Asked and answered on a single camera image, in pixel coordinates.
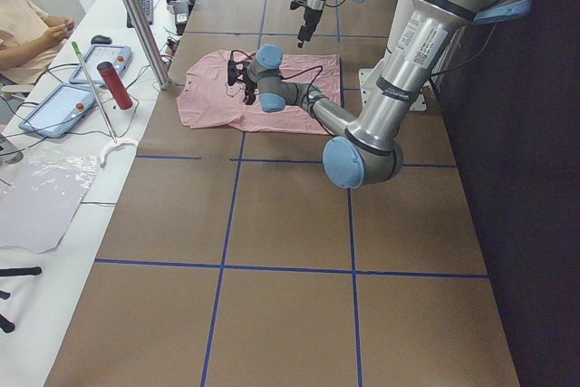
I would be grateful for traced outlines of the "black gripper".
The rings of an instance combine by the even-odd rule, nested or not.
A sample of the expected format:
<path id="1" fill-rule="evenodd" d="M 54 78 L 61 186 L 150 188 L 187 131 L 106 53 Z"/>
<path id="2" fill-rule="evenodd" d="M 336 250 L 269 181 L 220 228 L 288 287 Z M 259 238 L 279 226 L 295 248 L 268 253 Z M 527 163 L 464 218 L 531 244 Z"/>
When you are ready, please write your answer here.
<path id="1" fill-rule="evenodd" d="M 243 102 L 245 105 L 252 105 L 254 103 L 254 98 L 256 97 L 257 83 L 256 80 L 250 76 L 249 70 L 244 72 L 243 81 L 246 86 Z"/>
<path id="2" fill-rule="evenodd" d="M 322 17 L 322 11 L 306 7 L 304 9 L 304 24 L 300 27 L 297 36 L 297 47 L 303 48 L 304 44 L 309 41 L 316 30 L 317 25 Z"/>

